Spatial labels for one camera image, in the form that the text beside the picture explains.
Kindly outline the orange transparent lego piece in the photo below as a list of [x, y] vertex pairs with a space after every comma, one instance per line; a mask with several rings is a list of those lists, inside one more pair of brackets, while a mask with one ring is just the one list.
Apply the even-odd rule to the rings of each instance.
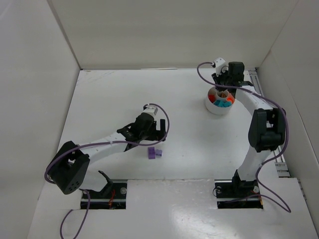
[[226, 98], [226, 100], [230, 102], [231, 104], [234, 104], [235, 102], [235, 98], [231, 94]]

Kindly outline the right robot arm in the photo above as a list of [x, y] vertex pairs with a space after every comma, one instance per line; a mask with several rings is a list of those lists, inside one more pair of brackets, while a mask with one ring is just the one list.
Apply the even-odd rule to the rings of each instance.
[[244, 79], [244, 64], [215, 59], [211, 66], [216, 96], [219, 105], [228, 102], [228, 97], [239, 101], [251, 114], [248, 131], [249, 150], [241, 166], [235, 171], [231, 183], [221, 184], [223, 192], [244, 194], [258, 186], [257, 174], [272, 151], [287, 144], [287, 118], [285, 111], [275, 102], [261, 96], [254, 85]]

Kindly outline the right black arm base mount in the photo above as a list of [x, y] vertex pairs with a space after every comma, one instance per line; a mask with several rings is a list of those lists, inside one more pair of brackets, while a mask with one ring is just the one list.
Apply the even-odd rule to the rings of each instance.
[[243, 181], [237, 173], [232, 179], [214, 180], [213, 194], [218, 209], [263, 209], [257, 180]]

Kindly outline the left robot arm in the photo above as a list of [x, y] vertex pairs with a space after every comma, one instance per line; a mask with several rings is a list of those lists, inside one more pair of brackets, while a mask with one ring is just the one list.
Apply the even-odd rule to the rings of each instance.
[[78, 189], [107, 194], [111, 186], [110, 178], [101, 170], [90, 171], [90, 165], [137, 146], [153, 146], [164, 141], [166, 124], [167, 120], [155, 121], [153, 113], [143, 112], [133, 123], [95, 142], [77, 145], [68, 141], [47, 166], [44, 178], [65, 195]]

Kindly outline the large red lego brick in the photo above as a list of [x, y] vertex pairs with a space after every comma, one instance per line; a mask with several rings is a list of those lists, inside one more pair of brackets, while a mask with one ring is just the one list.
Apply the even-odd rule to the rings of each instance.
[[208, 94], [208, 99], [211, 103], [214, 103], [216, 101], [216, 96], [213, 94]]

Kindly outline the teal lego brick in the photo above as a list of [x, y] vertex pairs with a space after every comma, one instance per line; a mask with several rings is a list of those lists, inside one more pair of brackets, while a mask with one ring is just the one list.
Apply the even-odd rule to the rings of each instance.
[[227, 107], [230, 107], [232, 106], [232, 104], [228, 101], [220, 101], [220, 100], [216, 100], [214, 103], [213, 103], [215, 106], [217, 107], [220, 107], [220, 108], [227, 108]]

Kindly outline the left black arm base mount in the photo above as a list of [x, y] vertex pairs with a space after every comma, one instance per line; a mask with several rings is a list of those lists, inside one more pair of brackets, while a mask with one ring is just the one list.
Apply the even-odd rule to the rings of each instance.
[[102, 175], [104, 186], [100, 191], [86, 189], [90, 195], [90, 200], [85, 192], [82, 192], [80, 209], [92, 210], [124, 210], [126, 209], [127, 199], [127, 180], [110, 179], [103, 171], [99, 171]]

